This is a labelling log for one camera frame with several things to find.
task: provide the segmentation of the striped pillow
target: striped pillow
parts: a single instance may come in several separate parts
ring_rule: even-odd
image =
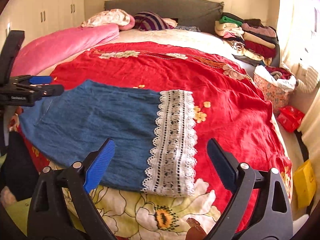
[[[135,28],[140,31],[160,31],[173,29],[172,26],[164,22],[162,18],[153,12],[140,12],[134,16]]]

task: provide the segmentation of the white wardrobe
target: white wardrobe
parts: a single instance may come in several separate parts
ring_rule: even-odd
[[[23,46],[84,21],[84,0],[10,0],[0,16],[0,47],[11,30],[25,31]]]

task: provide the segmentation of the white lace trim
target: white lace trim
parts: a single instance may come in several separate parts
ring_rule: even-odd
[[[142,191],[171,197],[190,196],[195,191],[197,142],[192,92],[169,90],[160,94],[155,147],[150,150],[149,167],[145,170],[148,177],[142,183]]]

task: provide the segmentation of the floral bedspread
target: floral bedspread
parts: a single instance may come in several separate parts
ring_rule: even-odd
[[[271,122],[272,105],[236,63],[196,49],[153,42],[116,43],[85,51],[73,61],[58,65],[51,76],[66,90],[91,79],[120,87],[193,92],[198,136],[196,194],[172,198],[99,186],[90,196],[117,237],[185,239],[190,217],[207,233],[210,231],[231,197],[206,153],[210,138],[254,169],[278,168],[291,198],[291,162]],[[26,143],[38,170],[49,164]],[[64,195],[68,208],[75,213],[67,190]],[[249,221],[256,197],[254,192],[239,230]]]

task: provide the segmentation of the headboard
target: headboard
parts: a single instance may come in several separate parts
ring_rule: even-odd
[[[198,26],[202,32],[214,34],[214,22],[221,18],[223,2],[207,0],[111,0],[105,10],[122,9],[131,15],[152,11],[162,18],[178,18],[179,25]]]

